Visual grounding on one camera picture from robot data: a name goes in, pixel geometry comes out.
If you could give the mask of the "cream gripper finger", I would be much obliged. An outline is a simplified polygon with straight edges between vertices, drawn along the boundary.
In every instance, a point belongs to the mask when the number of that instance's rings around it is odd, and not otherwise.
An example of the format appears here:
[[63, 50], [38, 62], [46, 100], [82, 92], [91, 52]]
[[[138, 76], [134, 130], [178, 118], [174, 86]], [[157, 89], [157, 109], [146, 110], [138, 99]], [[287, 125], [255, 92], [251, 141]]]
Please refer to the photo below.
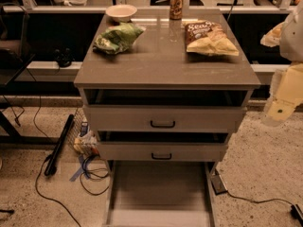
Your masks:
[[260, 40], [260, 43], [264, 46], [275, 47], [280, 44], [280, 38], [284, 23], [279, 23], [267, 32]]

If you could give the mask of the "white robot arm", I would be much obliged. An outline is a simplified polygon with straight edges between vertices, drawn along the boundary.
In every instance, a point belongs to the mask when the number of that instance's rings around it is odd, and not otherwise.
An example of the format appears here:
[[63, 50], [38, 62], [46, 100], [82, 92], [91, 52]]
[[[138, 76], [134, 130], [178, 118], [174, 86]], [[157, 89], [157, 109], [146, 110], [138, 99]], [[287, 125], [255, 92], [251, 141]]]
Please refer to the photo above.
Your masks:
[[262, 122], [276, 127], [303, 103], [303, 1], [284, 22], [267, 32], [260, 43], [268, 47], [279, 46], [280, 56], [291, 62], [287, 69], [274, 72], [270, 97], [264, 107]]

